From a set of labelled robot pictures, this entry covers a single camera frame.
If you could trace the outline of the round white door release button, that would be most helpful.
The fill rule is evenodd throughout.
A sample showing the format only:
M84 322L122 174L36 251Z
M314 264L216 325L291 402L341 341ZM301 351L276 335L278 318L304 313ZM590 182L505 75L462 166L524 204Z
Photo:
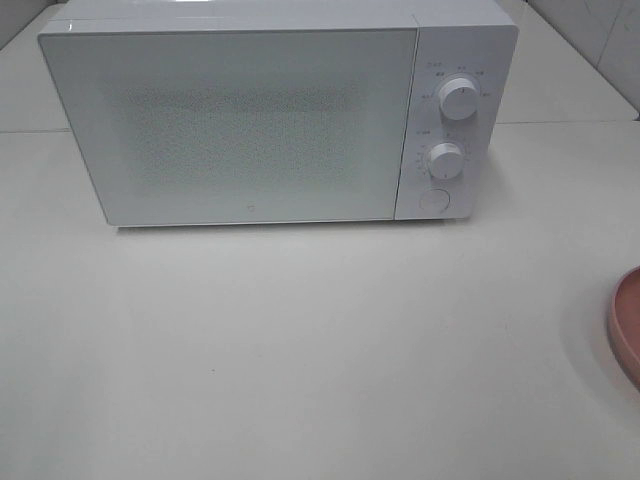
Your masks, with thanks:
M423 218L442 218L450 205L450 194L439 188L432 188L422 193L419 201Z

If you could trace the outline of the pink round plate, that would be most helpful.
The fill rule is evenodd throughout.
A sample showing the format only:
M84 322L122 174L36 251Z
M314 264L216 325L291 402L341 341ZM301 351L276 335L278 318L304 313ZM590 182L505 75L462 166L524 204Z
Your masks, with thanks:
M611 350L630 382L639 388L639 268L623 275L611 296L607 318Z

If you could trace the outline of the white microwave door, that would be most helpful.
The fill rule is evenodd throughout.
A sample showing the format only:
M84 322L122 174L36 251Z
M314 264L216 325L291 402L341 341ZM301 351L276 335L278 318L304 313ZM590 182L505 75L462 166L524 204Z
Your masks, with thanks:
M39 43L113 226L394 215L413 30Z

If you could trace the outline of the white lower microwave knob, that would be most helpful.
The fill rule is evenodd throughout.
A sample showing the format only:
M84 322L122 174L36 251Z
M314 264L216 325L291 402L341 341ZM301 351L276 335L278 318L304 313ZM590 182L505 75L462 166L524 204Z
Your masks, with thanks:
M451 180L464 168L464 155L454 143L440 143L427 152L427 167L432 177Z

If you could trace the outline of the white microwave knob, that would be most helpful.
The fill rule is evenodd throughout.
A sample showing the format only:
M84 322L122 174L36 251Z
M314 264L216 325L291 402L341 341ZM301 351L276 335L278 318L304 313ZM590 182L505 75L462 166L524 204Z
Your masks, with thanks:
M432 177L451 180L464 168L464 155L454 143L440 143L427 152L427 167Z
M455 74L443 79L436 88L441 114L453 121L468 119L478 110L480 93L480 84L470 75Z

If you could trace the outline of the white microwave oven body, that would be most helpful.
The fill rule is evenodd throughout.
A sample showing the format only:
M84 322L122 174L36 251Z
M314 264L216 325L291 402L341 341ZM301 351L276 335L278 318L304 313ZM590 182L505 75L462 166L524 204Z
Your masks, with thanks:
M70 1L39 33L38 43L46 34L391 29L416 32L395 210L389 220L362 221L466 218L475 204L519 34L493 1ZM442 80L455 74L474 77L481 88L477 112L461 121L446 119L436 97ZM463 171L451 180L432 177L427 167L427 152L440 143L454 143L464 155ZM450 194L442 218L421 216L420 197L432 188Z

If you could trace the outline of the white upper microwave knob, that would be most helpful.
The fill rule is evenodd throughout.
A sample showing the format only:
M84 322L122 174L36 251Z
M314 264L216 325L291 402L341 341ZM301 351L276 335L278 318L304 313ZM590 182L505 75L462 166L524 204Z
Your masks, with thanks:
M480 84L470 75L455 74L443 79L436 88L441 114L453 121L468 119L478 110L480 93Z

